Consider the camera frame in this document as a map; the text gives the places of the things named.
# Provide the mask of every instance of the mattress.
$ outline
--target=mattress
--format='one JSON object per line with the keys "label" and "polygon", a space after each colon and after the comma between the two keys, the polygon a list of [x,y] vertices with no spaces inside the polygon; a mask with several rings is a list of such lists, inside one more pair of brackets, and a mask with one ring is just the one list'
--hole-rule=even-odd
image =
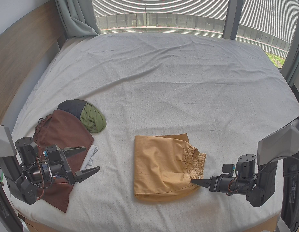
{"label": "mattress", "polygon": [[299,104],[263,50],[233,40],[172,33],[118,33],[70,39],[52,61],[20,113],[13,140],[33,136],[40,117],[67,99],[83,99],[105,115],[93,166],[101,170],[74,186],[63,213],[9,194],[30,220],[58,231],[243,231],[278,214],[276,191],[255,208],[244,195],[200,188],[163,203],[133,196],[135,135],[187,133],[206,153],[204,177],[224,163],[257,153],[257,143],[299,116]]}

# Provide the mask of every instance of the gray-green curtain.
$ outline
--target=gray-green curtain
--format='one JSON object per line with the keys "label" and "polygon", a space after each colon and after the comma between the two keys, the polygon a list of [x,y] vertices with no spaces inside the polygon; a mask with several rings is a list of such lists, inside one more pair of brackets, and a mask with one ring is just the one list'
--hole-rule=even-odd
{"label": "gray-green curtain", "polygon": [[68,37],[101,34],[92,0],[55,0]]}
{"label": "gray-green curtain", "polygon": [[299,13],[297,26],[295,28],[294,37],[290,46],[289,53],[281,69],[281,74],[289,84],[293,85],[293,82],[299,72]]}

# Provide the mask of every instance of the tan shorts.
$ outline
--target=tan shorts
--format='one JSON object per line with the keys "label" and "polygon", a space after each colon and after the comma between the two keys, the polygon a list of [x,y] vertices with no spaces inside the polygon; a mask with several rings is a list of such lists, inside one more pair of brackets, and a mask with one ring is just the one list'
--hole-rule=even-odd
{"label": "tan shorts", "polygon": [[134,196],[143,201],[172,201],[196,191],[206,154],[190,145],[187,134],[135,136]]}

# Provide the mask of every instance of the olive green garment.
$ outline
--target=olive green garment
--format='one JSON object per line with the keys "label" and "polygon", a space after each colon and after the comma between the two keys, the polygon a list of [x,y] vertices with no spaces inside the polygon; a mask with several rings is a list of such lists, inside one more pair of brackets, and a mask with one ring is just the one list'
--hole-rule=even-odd
{"label": "olive green garment", "polygon": [[86,102],[80,120],[90,133],[97,133],[106,127],[105,116],[89,102]]}

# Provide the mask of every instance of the black baseboard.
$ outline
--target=black baseboard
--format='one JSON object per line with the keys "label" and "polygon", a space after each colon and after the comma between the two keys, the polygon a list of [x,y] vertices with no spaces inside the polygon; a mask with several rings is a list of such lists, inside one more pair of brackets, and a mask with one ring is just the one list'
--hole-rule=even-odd
{"label": "black baseboard", "polygon": [[294,93],[295,97],[297,98],[298,102],[299,102],[299,91],[296,88],[296,86],[293,84],[291,87],[292,92]]}

